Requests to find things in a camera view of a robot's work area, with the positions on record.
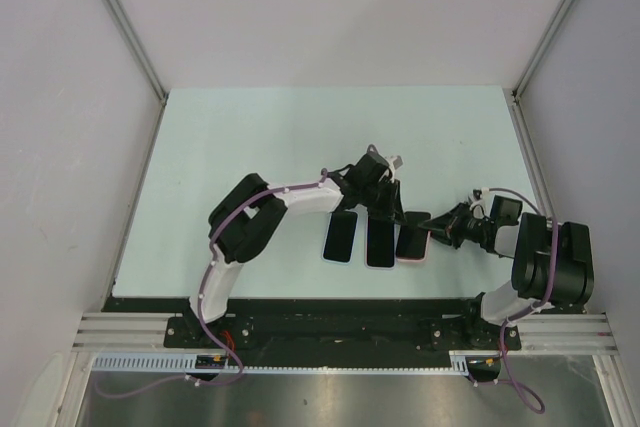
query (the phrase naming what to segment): white table surface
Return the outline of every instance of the white table surface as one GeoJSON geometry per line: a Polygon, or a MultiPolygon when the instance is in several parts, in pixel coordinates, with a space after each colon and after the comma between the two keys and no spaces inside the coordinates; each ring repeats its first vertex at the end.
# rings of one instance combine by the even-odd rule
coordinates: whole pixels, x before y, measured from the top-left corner
{"type": "MultiPolygon", "coordinates": [[[[210,259],[209,213],[244,175],[315,180],[370,143],[402,155],[405,210],[439,215],[482,186],[533,199],[497,86],[173,90],[113,295],[190,296],[210,259]]],[[[336,264],[321,257],[328,215],[285,217],[232,297],[468,297],[510,277],[511,260],[468,242],[458,251],[432,242],[421,264],[367,268],[365,218],[351,262],[336,264]]]]}

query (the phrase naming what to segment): white wall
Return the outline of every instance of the white wall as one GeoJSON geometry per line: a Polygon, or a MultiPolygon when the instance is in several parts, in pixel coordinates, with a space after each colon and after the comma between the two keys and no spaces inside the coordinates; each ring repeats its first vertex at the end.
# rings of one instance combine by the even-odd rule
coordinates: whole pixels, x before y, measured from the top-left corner
{"type": "Polygon", "coordinates": [[[171,87],[512,87],[560,0],[122,0],[171,87]]]}
{"type": "Polygon", "coordinates": [[[101,0],[0,0],[0,9],[0,424],[8,425],[105,286],[159,104],[101,0]]]}
{"type": "Polygon", "coordinates": [[[562,218],[591,227],[591,308],[609,314],[640,393],[640,0],[579,0],[525,93],[562,218]]]}

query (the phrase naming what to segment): phone screen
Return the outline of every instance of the phone screen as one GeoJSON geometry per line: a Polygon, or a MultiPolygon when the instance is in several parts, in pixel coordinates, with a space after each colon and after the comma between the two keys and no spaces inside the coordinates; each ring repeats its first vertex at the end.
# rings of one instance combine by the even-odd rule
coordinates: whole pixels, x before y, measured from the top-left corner
{"type": "Polygon", "coordinates": [[[405,216],[410,225],[400,226],[396,257],[398,260],[419,262],[426,257],[429,232],[412,227],[412,225],[429,220],[431,214],[428,212],[405,212],[405,216]]]}
{"type": "Polygon", "coordinates": [[[344,211],[331,214],[327,240],[322,253],[325,260],[343,263],[351,260],[357,223],[358,214],[355,212],[344,211]]]}
{"type": "Polygon", "coordinates": [[[395,265],[396,225],[388,220],[367,220],[367,265],[391,268],[395,265]]]}

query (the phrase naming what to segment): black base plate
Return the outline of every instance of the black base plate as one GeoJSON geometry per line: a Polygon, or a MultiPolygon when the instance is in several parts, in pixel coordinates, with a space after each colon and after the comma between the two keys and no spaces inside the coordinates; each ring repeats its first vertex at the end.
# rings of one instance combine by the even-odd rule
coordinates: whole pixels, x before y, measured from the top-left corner
{"type": "MultiPolygon", "coordinates": [[[[462,314],[468,299],[230,300],[227,315],[209,325],[227,330],[246,365],[260,367],[450,367],[449,350],[497,348],[468,341],[462,314]],[[442,315],[458,315],[443,319],[442,315]]],[[[167,348],[216,348],[188,310],[169,320],[167,348]]],[[[517,336],[508,338],[517,350],[517,336]]]]}

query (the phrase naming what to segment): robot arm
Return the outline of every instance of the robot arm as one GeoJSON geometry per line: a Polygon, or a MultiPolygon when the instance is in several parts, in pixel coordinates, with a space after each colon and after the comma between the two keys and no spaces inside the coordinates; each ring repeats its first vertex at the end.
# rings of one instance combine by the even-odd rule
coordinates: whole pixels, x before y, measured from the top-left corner
{"type": "MultiPolygon", "coordinates": [[[[420,227],[456,249],[469,240],[489,253],[513,259],[511,280],[481,300],[481,318],[500,325],[543,299],[549,279],[551,225],[541,215],[523,214],[519,200],[496,196],[489,216],[484,216],[482,205],[482,191],[475,190],[472,201],[460,203],[420,227]]],[[[565,222],[559,228],[553,290],[541,308],[584,305],[591,297],[593,278],[589,229],[565,222]]]]}
{"type": "Polygon", "coordinates": [[[370,216],[403,222],[395,178],[401,165],[400,157],[382,157],[371,145],[356,165],[325,172],[319,182],[277,187],[258,174],[247,175],[209,216],[213,260],[190,299],[193,311],[197,315],[200,308],[205,323],[224,315],[243,264],[264,250],[285,215],[329,213],[360,204],[370,216]]]}
{"type": "MultiPolygon", "coordinates": [[[[247,175],[209,216],[213,260],[198,293],[190,299],[205,323],[224,315],[231,289],[244,263],[259,255],[285,215],[367,208],[371,217],[405,224],[400,157],[382,157],[369,146],[356,165],[325,172],[319,182],[275,187],[258,174],[247,175]]],[[[459,248],[477,243],[488,253],[513,259],[511,281],[481,294],[477,321],[500,325],[543,299],[549,279],[551,228],[541,215],[522,213],[522,202],[496,196],[486,216],[482,191],[446,214],[418,224],[436,241],[459,248]]],[[[583,305],[593,290],[589,229],[566,222],[559,231],[556,273],[549,303],[583,305]]]]}

